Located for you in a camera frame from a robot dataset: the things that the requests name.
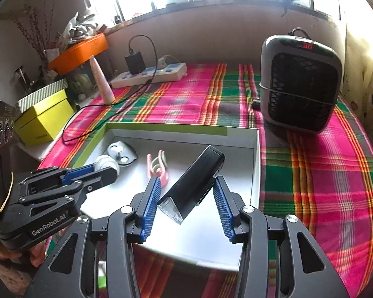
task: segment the plaid tablecloth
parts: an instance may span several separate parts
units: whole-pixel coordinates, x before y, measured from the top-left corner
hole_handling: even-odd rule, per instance
[[[370,143],[341,98],[328,127],[319,135],[269,125],[259,111],[251,109],[252,100],[259,97],[259,80],[251,65],[188,65],[186,77],[179,82],[151,85],[132,108],[112,121],[258,128],[262,165],[260,210],[278,217],[296,214],[326,252],[350,296],[355,297],[373,274]],[[133,91],[135,87],[127,87],[114,93],[120,100]],[[94,102],[102,103],[101,98]],[[67,128],[66,138],[90,130],[119,107],[83,110]],[[90,139],[84,137],[67,145],[58,141],[41,167],[72,166]],[[169,288],[174,287],[172,279],[179,272],[174,265],[178,262],[142,248],[135,255],[142,296],[174,294]],[[194,297],[233,295],[236,273],[194,267],[193,272],[199,274],[202,283],[201,291]],[[186,285],[189,278],[184,277]],[[191,286],[198,283],[195,278],[191,278]]]

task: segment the black power adapter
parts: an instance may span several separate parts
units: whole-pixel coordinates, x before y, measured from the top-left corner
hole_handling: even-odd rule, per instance
[[[146,69],[146,66],[143,61],[141,52],[139,51],[138,53],[134,53],[131,48],[128,51],[130,52],[130,55],[125,57],[125,59],[130,74],[137,75],[142,73]]]

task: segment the black heater grille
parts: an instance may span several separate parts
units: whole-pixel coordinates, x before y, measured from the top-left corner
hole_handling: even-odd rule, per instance
[[[279,123],[320,131],[332,114],[337,86],[338,74],[333,66],[279,53],[273,58],[270,86],[279,92],[270,92],[269,116]]]

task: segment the yellow wire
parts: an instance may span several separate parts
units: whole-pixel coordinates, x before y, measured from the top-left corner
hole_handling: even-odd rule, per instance
[[[10,189],[8,190],[7,198],[5,199],[3,205],[0,207],[0,213],[3,211],[5,205],[7,204],[8,199],[10,198],[10,194],[11,194],[13,183],[14,183],[14,173],[11,172],[11,185],[10,185]]]

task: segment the yellow box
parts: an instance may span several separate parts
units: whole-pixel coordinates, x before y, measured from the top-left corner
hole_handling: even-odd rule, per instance
[[[72,114],[65,90],[60,90],[24,112],[14,128],[27,146],[33,146],[54,140]]]

